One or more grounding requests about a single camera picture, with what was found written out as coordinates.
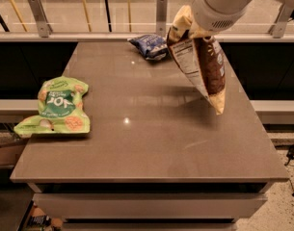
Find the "cardboard box with items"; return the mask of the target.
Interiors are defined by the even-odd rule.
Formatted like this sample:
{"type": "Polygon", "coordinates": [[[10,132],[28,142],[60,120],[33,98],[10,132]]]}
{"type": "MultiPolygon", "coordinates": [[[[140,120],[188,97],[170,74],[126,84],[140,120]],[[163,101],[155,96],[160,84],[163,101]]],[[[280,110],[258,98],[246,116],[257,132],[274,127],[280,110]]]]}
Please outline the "cardboard box with items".
{"type": "Polygon", "coordinates": [[[31,201],[17,231],[63,231],[63,222],[58,218],[51,218],[31,201]]]}

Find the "yellow pole middle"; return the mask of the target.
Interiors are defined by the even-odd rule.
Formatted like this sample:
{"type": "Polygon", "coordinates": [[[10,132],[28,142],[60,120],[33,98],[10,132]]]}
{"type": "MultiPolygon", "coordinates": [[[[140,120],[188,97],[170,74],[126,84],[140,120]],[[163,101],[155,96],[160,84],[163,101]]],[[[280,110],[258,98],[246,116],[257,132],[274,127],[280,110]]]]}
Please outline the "yellow pole middle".
{"type": "Polygon", "coordinates": [[[92,31],[92,24],[91,24],[90,18],[89,18],[89,13],[88,13],[88,8],[87,8],[87,1],[86,0],[81,0],[81,1],[82,1],[83,9],[84,9],[84,14],[85,14],[85,17],[86,17],[88,30],[89,30],[89,32],[91,32],[92,31]]]}

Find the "metal railing post left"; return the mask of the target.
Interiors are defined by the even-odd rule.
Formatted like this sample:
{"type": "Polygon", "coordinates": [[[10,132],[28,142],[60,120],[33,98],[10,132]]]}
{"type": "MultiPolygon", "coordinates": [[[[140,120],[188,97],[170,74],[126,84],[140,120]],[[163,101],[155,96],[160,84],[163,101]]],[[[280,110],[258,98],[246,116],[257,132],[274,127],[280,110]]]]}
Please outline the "metal railing post left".
{"type": "Polygon", "coordinates": [[[52,28],[44,12],[41,0],[28,0],[28,3],[35,19],[39,36],[48,38],[52,33],[52,28]]]}

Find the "yellow pole left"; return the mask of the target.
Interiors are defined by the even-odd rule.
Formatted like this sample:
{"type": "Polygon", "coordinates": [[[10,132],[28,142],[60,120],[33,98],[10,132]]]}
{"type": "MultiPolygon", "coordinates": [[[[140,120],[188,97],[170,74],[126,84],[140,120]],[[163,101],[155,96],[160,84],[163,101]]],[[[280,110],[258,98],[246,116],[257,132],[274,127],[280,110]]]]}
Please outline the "yellow pole left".
{"type": "Polygon", "coordinates": [[[25,22],[24,22],[24,20],[23,20],[22,14],[21,14],[21,12],[19,11],[19,9],[18,9],[18,7],[17,7],[15,1],[14,1],[14,0],[9,0],[9,1],[10,1],[10,3],[11,3],[12,7],[13,7],[13,10],[14,10],[14,12],[15,12],[15,14],[16,14],[18,20],[19,20],[19,22],[21,23],[21,26],[22,26],[23,30],[24,30],[25,32],[28,32],[28,28],[27,28],[27,26],[26,26],[26,24],[25,24],[25,22]]]}

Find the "metal railing post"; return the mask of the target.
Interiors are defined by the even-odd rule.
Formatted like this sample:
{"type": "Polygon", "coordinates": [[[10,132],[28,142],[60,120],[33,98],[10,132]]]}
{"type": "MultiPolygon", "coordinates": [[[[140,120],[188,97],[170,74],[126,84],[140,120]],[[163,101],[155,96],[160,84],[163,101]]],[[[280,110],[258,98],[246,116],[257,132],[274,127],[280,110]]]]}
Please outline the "metal railing post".
{"type": "Polygon", "coordinates": [[[285,4],[282,4],[280,6],[277,18],[275,19],[273,25],[270,27],[270,30],[269,30],[269,34],[274,39],[280,39],[283,37],[288,20],[292,13],[293,13],[293,10],[290,7],[286,6],[285,4]]]}
{"type": "Polygon", "coordinates": [[[168,0],[156,0],[156,34],[164,37],[166,35],[168,0]]]}
{"type": "Polygon", "coordinates": [[[52,33],[52,28],[44,12],[41,0],[28,0],[28,3],[35,19],[39,36],[48,38],[52,33]]]}

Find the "brown and cream chip bag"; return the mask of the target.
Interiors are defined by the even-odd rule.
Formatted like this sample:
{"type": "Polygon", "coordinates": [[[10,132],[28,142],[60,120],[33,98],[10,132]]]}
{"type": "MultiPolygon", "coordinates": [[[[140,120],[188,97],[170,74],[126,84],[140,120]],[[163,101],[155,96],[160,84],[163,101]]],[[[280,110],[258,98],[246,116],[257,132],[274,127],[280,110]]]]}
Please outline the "brown and cream chip bag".
{"type": "Polygon", "coordinates": [[[214,34],[196,22],[189,5],[174,17],[167,46],[181,72],[221,115],[226,102],[225,54],[214,34]]]}

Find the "metal railing post right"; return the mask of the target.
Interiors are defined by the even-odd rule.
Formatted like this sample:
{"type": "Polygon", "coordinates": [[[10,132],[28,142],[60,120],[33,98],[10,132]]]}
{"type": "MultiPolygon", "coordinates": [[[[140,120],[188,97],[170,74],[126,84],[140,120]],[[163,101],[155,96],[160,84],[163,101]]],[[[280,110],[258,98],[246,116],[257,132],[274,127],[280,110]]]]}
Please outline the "metal railing post right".
{"type": "Polygon", "coordinates": [[[292,13],[293,13],[293,10],[290,7],[286,6],[285,4],[282,4],[280,6],[277,18],[275,19],[273,25],[270,27],[270,30],[269,30],[269,34],[274,39],[280,39],[283,37],[288,20],[292,13]]]}

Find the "grey table drawer front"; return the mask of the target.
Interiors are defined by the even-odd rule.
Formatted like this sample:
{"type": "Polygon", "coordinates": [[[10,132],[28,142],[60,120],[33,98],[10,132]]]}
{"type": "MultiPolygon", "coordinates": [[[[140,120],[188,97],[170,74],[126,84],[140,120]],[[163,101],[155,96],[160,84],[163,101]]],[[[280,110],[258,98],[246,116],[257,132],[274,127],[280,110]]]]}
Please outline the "grey table drawer front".
{"type": "Polygon", "coordinates": [[[263,193],[36,193],[37,206],[54,218],[248,218],[263,193]]]}

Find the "yellow pole right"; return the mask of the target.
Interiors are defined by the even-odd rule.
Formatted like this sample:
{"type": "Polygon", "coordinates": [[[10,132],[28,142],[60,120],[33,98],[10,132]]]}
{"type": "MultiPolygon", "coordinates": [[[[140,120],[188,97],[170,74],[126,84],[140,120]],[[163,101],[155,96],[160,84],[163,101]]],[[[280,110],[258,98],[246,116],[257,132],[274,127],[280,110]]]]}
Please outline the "yellow pole right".
{"type": "Polygon", "coordinates": [[[127,3],[127,15],[128,15],[128,30],[132,32],[132,20],[131,20],[131,1],[126,0],[127,3]]]}

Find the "horizontal metal rail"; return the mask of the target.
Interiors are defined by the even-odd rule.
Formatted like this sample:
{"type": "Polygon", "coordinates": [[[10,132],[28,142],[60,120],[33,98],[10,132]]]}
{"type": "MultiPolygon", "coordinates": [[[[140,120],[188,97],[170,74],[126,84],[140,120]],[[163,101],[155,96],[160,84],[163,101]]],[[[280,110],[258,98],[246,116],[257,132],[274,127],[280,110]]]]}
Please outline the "horizontal metal rail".
{"type": "MultiPolygon", "coordinates": [[[[135,33],[54,33],[47,38],[38,33],[0,33],[1,41],[127,41],[140,34],[135,33]]],[[[269,34],[219,34],[215,38],[219,42],[294,42],[294,34],[285,34],[282,38],[273,38],[269,34]]]]}

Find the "blue chip bag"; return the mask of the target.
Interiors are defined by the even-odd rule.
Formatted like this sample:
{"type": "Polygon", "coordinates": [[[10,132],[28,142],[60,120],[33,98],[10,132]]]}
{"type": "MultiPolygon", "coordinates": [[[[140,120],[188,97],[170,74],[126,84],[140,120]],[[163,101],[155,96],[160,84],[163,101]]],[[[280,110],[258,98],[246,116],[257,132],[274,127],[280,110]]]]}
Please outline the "blue chip bag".
{"type": "Polygon", "coordinates": [[[128,40],[149,61],[160,61],[169,55],[166,40],[156,34],[142,35],[128,40]]]}

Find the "yellow pole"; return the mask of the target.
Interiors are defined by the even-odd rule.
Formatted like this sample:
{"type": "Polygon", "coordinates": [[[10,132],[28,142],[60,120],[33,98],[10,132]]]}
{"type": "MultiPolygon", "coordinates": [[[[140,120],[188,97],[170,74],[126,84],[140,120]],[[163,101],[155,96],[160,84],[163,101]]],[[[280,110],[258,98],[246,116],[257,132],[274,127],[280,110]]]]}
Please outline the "yellow pole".
{"type": "Polygon", "coordinates": [[[131,1],[126,0],[127,3],[127,15],[128,15],[128,30],[132,32],[132,20],[131,20],[131,1]]]}
{"type": "Polygon", "coordinates": [[[87,1],[86,0],[81,0],[81,1],[82,1],[83,9],[84,9],[84,14],[85,14],[85,17],[86,17],[88,30],[89,30],[89,32],[91,32],[92,31],[92,24],[91,24],[90,18],[89,18],[89,13],[88,13],[88,8],[87,8],[87,1]]]}
{"type": "Polygon", "coordinates": [[[24,30],[25,32],[28,32],[28,28],[27,28],[27,26],[26,26],[26,24],[25,24],[25,22],[24,22],[24,20],[23,20],[22,14],[21,14],[21,12],[19,11],[19,9],[18,9],[18,7],[17,7],[15,1],[14,1],[14,0],[9,0],[9,1],[10,1],[10,3],[11,3],[12,7],[13,7],[13,10],[14,10],[14,12],[15,12],[15,14],[16,14],[18,20],[19,20],[19,22],[21,23],[21,26],[22,26],[23,30],[24,30]]]}

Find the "black pole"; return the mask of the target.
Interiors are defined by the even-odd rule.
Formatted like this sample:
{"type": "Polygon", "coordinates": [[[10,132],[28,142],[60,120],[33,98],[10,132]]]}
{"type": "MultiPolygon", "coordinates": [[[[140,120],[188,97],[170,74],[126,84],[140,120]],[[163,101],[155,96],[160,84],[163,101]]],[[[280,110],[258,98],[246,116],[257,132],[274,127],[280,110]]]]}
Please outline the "black pole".
{"type": "Polygon", "coordinates": [[[109,0],[104,0],[105,3],[105,11],[107,16],[107,24],[109,32],[112,32],[112,24],[111,24],[111,16],[110,16],[110,9],[109,9],[109,0]]]}

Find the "green rice chip bag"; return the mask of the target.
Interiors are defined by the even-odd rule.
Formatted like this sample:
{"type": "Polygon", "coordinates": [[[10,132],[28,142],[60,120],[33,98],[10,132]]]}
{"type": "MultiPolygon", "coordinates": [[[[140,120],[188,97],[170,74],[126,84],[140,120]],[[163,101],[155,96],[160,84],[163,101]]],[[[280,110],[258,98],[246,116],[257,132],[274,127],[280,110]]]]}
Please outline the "green rice chip bag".
{"type": "Polygon", "coordinates": [[[75,78],[57,77],[43,83],[37,115],[19,122],[14,131],[22,138],[33,134],[87,134],[90,119],[83,110],[89,86],[75,78]]]}

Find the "metal railing post middle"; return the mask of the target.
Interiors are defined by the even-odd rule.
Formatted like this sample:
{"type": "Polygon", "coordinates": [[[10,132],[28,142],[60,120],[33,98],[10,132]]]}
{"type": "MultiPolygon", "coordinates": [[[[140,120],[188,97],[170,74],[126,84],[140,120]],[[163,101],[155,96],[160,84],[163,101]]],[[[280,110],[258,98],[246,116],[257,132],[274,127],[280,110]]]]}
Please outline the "metal railing post middle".
{"type": "Polygon", "coordinates": [[[164,37],[166,35],[168,0],[156,0],[156,34],[164,37]]]}

